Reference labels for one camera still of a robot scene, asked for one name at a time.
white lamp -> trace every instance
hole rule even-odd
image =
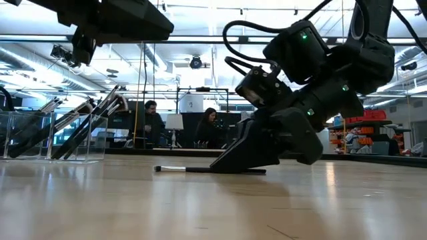
[[[172,147],[177,147],[175,130],[183,130],[184,125],[182,123],[181,114],[169,114],[166,120],[166,129],[172,130]]]

wooden floor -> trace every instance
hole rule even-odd
[[[427,170],[283,161],[264,176],[154,173],[213,159],[0,162],[0,239],[425,239]]]

pipe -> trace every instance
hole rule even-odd
[[[0,63],[6,66],[5,68],[0,68],[0,70],[35,71],[34,68],[30,67],[28,64],[20,61],[16,57],[7,54],[4,49],[0,49]]]
[[[138,45],[138,47],[141,51],[144,51],[141,46]],[[167,63],[163,61],[159,55],[154,54],[154,50],[150,44],[147,44],[145,48],[145,56],[154,64],[157,71],[167,71]]]
[[[69,74],[69,77],[67,77],[69,72],[68,69],[58,64],[54,64],[30,50],[19,46],[18,44],[0,43],[0,50],[4,51],[9,56],[28,64],[30,67],[34,68],[35,71],[46,71],[49,69],[52,73],[55,73],[58,78],[67,79],[87,90],[105,90],[105,88],[92,83],[84,77],[74,74]]]

security camera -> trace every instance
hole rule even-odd
[[[200,56],[193,56],[193,59],[189,63],[189,67],[192,69],[199,69],[202,66],[202,62],[200,60]]]
[[[417,68],[416,62],[409,63],[400,67],[403,71],[415,70]]]

lamp shade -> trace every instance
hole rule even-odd
[[[182,115],[181,114],[169,114],[166,120],[166,129],[171,130],[183,130],[184,125],[182,123]]]

